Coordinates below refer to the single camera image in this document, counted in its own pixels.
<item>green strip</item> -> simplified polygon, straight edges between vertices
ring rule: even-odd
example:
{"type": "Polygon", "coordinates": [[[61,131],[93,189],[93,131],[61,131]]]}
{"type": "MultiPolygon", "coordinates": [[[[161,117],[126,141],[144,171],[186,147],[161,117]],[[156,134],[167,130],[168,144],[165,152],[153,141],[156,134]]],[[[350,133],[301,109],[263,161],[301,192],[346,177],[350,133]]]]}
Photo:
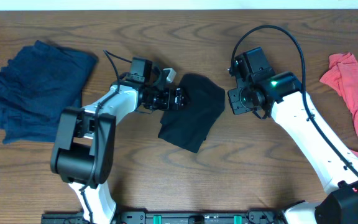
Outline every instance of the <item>green strip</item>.
{"type": "Polygon", "coordinates": [[[234,216],[234,224],[242,224],[242,216],[235,215],[234,216]]]}
{"type": "Polygon", "coordinates": [[[153,224],[161,224],[161,215],[154,215],[153,216],[153,224]]]}

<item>folded black cloth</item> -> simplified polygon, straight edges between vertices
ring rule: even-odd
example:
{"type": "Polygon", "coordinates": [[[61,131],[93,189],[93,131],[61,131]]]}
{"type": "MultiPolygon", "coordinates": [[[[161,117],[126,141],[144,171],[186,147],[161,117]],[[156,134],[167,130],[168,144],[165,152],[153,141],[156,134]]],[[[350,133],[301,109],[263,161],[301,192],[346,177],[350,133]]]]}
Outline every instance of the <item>folded black cloth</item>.
{"type": "Polygon", "coordinates": [[[197,153],[212,125],[224,111],[224,90],[210,79],[186,74],[180,81],[190,104],[183,110],[166,111],[158,137],[197,153]]]}
{"type": "Polygon", "coordinates": [[[81,90],[97,59],[41,41],[24,47],[0,71],[0,129],[7,144],[19,139],[54,142],[60,114],[81,106],[81,90]]]}

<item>white wall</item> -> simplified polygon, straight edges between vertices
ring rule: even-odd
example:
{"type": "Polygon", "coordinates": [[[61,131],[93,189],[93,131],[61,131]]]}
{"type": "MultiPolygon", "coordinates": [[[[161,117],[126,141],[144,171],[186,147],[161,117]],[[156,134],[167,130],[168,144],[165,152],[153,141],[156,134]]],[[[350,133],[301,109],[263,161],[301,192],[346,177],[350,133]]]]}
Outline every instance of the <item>white wall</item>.
{"type": "Polygon", "coordinates": [[[0,0],[0,10],[358,9],[358,0],[0,0]]]}

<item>wooden tabletop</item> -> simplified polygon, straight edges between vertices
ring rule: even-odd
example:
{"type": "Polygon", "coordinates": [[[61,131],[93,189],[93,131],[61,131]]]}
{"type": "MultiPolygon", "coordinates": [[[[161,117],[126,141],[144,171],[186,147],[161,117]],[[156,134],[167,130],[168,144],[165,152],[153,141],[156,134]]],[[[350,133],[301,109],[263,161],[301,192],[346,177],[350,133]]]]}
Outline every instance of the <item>wooden tabletop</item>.
{"type": "MultiPolygon", "coordinates": [[[[188,72],[207,76],[226,91],[236,87],[227,68],[232,49],[262,24],[288,29],[306,60],[307,90],[319,112],[351,149],[358,149],[343,99],[319,82],[328,56],[352,52],[358,59],[358,11],[73,11],[0,12],[0,69],[36,40],[85,50],[99,57],[83,89],[83,103],[103,96],[114,73],[102,50],[138,55],[173,67],[176,82],[188,72]]],[[[252,34],[238,53],[261,46],[277,73],[300,78],[295,46],[275,30],[252,34]]],[[[129,66],[117,62],[120,72],[129,66]]],[[[113,199],[149,211],[247,210],[325,198],[311,165],[272,119],[234,116],[226,109],[193,154],[157,138],[162,112],[129,114],[116,131],[108,183],[113,199]]],[[[52,143],[1,143],[0,223],[39,223],[44,212],[81,209],[74,192],[49,168],[52,143]]]]}

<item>table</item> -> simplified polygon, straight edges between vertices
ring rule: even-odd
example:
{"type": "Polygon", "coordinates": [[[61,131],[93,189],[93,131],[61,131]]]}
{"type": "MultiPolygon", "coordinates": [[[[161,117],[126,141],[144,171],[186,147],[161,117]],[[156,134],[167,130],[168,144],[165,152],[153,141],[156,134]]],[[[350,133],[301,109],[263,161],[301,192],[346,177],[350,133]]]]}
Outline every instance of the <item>table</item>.
{"type": "MultiPolygon", "coordinates": [[[[307,90],[319,112],[351,149],[358,150],[351,114],[342,98],[319,82],[328,56],[358,59],[358,11],[55,11],[0,12],[0,68],[37,39],[92,52],[99,63],[83,90],[84,104],[105,94],[114,73],[102,49],[138,55],[173,67],[178,76],[206,75],[226,91],[236,87],[227,68],[239,37],[262,24],[288,29],[301,44],[307,90]]],[[[277,73],[300,77],[295,46],[275,30],[252,34],[240,51],[262,46],[277,73]]],[[[119,71],[129,66],[117,61],[119,71]]],[[[109,187],[120,207],[149,211],[247,210],[325,198],[314,170],[289,135],[272,119],[226,110],[193,154],[157,138],[161,111],[129,114],[116,131],[109,187]]],[[[52,174],[52,143],[2,145],[0,223],[38,223],[44,212],[75,212],[79,200],[52,174]]]]}

